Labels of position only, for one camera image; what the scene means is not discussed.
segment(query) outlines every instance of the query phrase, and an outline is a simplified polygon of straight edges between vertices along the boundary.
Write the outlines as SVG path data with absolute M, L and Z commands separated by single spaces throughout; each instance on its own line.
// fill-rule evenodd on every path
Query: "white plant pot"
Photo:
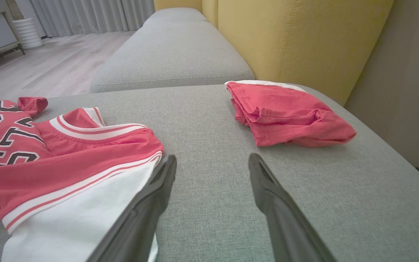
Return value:
M 35 49 L 43 46 L 43 41 L 36 32 L 32 18 L 13 21 L 15 30 L 20 37 L 20 43 L 25 50 Z

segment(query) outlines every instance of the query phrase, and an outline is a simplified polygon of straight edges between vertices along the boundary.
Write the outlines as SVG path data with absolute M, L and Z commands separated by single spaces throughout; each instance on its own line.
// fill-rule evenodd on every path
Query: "grey sofa seat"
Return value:
M 90 92 L 244 79 L 254 79 L 250 67 L 203 15 L 192 8 L 170 8 L 153 14 L 106 61 L 93 78 Z
M 248 156 L 259 153 L 338 261 L 419 261 L 419 173 L 351 113 L 315 95 L 357 131 L 344 145 L 256 147 L 224 85 L 49 99 L 35 121 L 98 106 L 106 124 L 149 126 L 178 160 L 157 228 L 159 261 L 272 261 Z M 7 237 L 0 226 L 0 254 Z
M 191 22 L 204 21 L 206 18 L 196 9 L 188 7 L 175 7 L 157 10 L 152 14 L 143 25 L 152 23 L 173 23 L 173 22 Z

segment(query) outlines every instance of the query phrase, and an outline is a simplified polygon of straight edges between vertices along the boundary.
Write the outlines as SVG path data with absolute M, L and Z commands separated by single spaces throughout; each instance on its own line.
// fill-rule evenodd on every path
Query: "sofa seam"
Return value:
M 295 13 L 296 13 L 296 9 L 297 9 L 297 3 L 298 3 L 298 0 L 295 0 L 294 3 L 293 3 L 293 5 L 292 5 L 291 18 L 289 19 L 289 27 L 287 28 L 286 39 L 284 40 L 284 46 L 282 47 L 281 60 L 279 61 L 278 74 L 276 75 L 276 80 L 275 80 L 276 82 L 278 82 L 279 81 L 279 78 L 281 77 L 282 64 L 286 60 L 287 46 L 289 45 L 289 40 L 291 38 L 292 24 L 293 24 L 293 21 L 295 19 Z
M 247 70 L 245 73 L 240 74 L 240 75 L 234 75 L 231 77 L 237 77 L 237 76 L 245 76 L 248 75 L 250 73 L 249 70 Z M 116 86 L 121 86 L 121 85 L 136 85 L 136 84 L 143 84 L 143 83 L 151 83 L 151 82 L 174 82 L 174 81 L 191 81 L 191 80 L 196 80 L 196 79 L 216 79 L 216 78 L 228 78 L 230 76 L 210 76 L 208 78 L 170 78 L 170 79 L 151 79 L 148 81 L 141 81 L 141 82 L 133 82 L 133 83 L 112 83 L 112 84 L 92 84 L 93 86 L 111 86 L 111 85 L 116 85 Z

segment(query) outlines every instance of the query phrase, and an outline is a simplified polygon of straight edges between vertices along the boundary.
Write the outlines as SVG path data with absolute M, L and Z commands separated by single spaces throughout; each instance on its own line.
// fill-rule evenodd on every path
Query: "curtain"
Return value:
M 30 0 L 48 37 L 133 31 L 155 12 L 153 0 Z

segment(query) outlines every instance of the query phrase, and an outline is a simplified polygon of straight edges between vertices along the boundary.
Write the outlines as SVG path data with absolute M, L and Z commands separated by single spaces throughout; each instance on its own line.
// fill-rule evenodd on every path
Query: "wooden floor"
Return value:
M 0 99 L 88 93 L 96 70 L 134 32 L 92 33 L 45 39 L 45 46 L 0 58 Z

